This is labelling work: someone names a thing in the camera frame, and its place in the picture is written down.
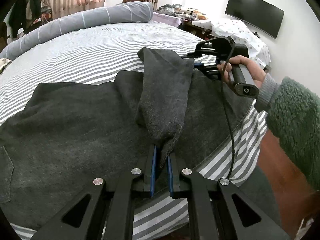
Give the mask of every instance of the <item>wooden nightstand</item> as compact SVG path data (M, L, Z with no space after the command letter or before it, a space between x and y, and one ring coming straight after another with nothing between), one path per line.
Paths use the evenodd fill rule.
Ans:
M192 25L191 21L183 22L183 24L180 24L178 28L188 33L192 33L203 40L214 38L211 30Z

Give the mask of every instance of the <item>dark gray cloth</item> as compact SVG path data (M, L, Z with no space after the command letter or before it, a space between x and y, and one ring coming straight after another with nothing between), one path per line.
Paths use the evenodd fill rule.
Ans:
M13 172L12 161L4 147L0 147L0 203L10 201L10 181Z
M220 82L173 51L139 56L145 74L120 71L100 85L39 84L25 109L1 125L0 147L14 165L11 201L1 205L11 223L38 229L88 181L115 181L134 167L150 143L163 150L160 164L174 148L193 168L229 136ZM225 95L235 129L252 100L227 86ZM160 176L156 190L166 186Z

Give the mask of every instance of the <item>black tv screen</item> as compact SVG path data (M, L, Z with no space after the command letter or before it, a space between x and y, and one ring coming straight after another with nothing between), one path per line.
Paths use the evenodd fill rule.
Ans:
M226 14L254 25L276 38L284 11L263 0L229 0Z

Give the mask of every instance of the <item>hand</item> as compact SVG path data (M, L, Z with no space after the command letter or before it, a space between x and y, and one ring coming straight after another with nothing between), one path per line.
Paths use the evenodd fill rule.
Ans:
M254 83L256 84L256 86L260 89L261 85L264 81L264 78L266 76L266 73L258 66L257 63L255 63L254 61L252 61L251 59L238 55L236 57L232 57L230 58L229 62L231 64L242 64L245 65L247 67L247 69L249 70L250 75L252 76L252 79L254 81ZM229 84L229 72L231 71L231 64L228 63L225 72L224 72L224 77L223 77L223 81L225 83ZM222 72L224 67L224 63L222 63L221 65L217 65L217 68L220 70L220 72Z

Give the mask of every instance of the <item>gray white striped sheet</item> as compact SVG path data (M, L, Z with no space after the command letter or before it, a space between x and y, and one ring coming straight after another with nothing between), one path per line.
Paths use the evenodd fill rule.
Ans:
M100 84L113 81L119 70L143 71L136 53L142 47L172 49L179 55L195 49L199 38L169 25L124 23L97 26L68 33L37 45L17 59L0 75L0 124L18 111L40 82L81 82ZM212 56L196 59L214 62ZM236 162L232 180L244 182L256 166L260 141L266 131L265 113L253 105L242 124L234 131ZM231 162L228 138L196 169L206 178L227 175ZM186 199L173 200L169 193L155 197L135 210L133 239L153 239L188 221ZM34 230L12 225L22 239L29 240Z

